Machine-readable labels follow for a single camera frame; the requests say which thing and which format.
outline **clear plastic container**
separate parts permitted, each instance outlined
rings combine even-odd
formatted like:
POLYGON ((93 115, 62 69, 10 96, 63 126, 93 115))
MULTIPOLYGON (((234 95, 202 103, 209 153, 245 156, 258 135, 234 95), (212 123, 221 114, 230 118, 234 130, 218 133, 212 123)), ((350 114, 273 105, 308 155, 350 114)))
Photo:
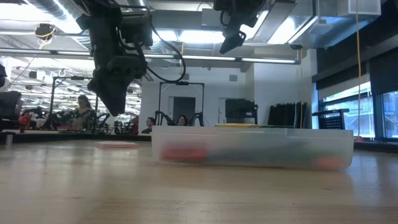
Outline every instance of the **clear plastic container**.
POLYGON ((163 162, 344 169, 351 165, 350 130, 154 126, 153 156, 163 162))

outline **white wall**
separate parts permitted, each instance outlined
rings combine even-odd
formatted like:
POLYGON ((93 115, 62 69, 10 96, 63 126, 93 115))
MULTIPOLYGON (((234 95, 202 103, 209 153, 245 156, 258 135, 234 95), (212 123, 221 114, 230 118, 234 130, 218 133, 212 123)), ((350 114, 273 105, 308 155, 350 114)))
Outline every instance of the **white wall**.
POLYGON ((246 99, 254 100, 254 64, 250 66, 248 71, 246 72, 246 99))
MULTIPOLYGON (((154 68, 154 70, 167 79, 177 79, 179 68, 154 68)), ((189 82, 205 84, 205 99, 203 115, 210 126, 218 123, 218 107, 220 98, 245 98, 246 97, 246 77, 237 68, 187 68, 190 74, 189 82), (237 82, 230 82, 229 75, 238 75, 237 82)), ((162 92, 160 110, 164 113, 168 111, 168 100, 170 96, 185 96, 196 98, 196 110, 201 111, 201 86, 176 86, 169 85, 162 92)), ((144 81, 142 84, 141 113, 139 118, 139 130, 146 128, 145 121, 148 117, 154 116, 159 103, 159 80, 155 82, 144 81)))
POLYGON ((297 101, 297 68, 297 65, 254 65, 254 100, 259 105, 259 124, 268 123, 271 106, 297 101))
POLYGON ((318 90, 316 84, 312 83, 312 76, 318 72, 317 50, 310 49, 307 51, 307 56, 302 60, 302 69, 303 76, 299 83, 299 100, 309 104, 306 113, 307 127, 318 129, 318 118, 312 117, 312 113, 318 112, 318 90))
POLYGON ((301 65, 281 64, 254 64, 254 70, 250 68, 247 80, 254 73, 254 83, 246 86, 254 86, 254 93, 247 90, 248 95, 254 94, 254 100, 259 105, 259 124, 267 124, 269 109, 278 103, 307 102, 306 127, 312 126, 311 114, 318 110, 318 93, 312 76, 317 73, 316 50, 308 50, 307 56, 303 58, 301 65))

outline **desk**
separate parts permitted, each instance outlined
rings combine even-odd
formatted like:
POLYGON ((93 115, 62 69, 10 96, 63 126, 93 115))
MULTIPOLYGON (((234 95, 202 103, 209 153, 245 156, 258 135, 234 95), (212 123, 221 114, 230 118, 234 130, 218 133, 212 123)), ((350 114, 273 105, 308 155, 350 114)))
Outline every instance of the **desk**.
POLYGON ((166 165, 94 141, 0 146, 0 223, 398 223, 398 156, 341 172, 166 165))

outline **doorway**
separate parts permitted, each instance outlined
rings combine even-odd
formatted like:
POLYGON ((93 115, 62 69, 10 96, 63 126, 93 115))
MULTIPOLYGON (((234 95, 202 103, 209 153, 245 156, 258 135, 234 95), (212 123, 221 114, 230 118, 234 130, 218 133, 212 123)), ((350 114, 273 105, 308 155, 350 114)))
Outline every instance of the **doorway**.
POLYGON ((185 115, 188 119, 195 115, 195 97, 174 97, 172 119, 178 122, 178 117, 185 115))

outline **window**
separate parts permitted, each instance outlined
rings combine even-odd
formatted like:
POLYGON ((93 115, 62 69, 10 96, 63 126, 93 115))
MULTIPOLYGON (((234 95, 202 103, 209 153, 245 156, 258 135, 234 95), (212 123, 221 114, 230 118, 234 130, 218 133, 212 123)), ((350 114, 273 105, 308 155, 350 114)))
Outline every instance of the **window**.
POLYGON ((398 91, 383 94, 384 135, 398 138, 398 91))
MULTIPOLYGON (((375 137, 373 98, 370 91, 370 82, 361 85, 360 135, 365 138, 375 137)), ((344 113, 345 128, 353 130, 354 135, 358 135, 358 86, 326 97, 321 106, 324 107, 325 111, 349 109, 348 113, 344 113)))

